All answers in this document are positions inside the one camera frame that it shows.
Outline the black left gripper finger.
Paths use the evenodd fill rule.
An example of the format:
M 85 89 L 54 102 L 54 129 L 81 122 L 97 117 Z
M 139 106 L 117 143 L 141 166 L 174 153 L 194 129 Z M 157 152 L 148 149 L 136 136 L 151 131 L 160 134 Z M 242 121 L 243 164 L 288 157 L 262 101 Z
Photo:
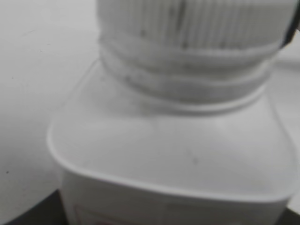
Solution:
M 5 225 L 67 225 L 59 190 Z

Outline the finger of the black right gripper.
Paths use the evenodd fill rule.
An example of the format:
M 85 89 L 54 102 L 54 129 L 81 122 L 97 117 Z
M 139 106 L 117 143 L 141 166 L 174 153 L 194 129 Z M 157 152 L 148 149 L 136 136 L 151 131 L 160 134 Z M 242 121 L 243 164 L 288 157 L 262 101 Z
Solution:
M 300 23 L 300 10 L 297 9 L 296 12 L 295 12 L 295 15 L 293 17 L 293 20 L 292 20 L 292 22 L 290 24 L 290 27 L 289 27 L 289 29 L 288 29 L 288 31 L 286 33 L 285 39 L 284 39 L 284 41 L 282 43 L 282 47 L 283 48 L 292 41 L 292 39 L 293 39 L 293 37 L 294 37 L 294 35 L 296 33 L 296 30 L 297 30 L 297 28 L 299 26 L 299 23 Z

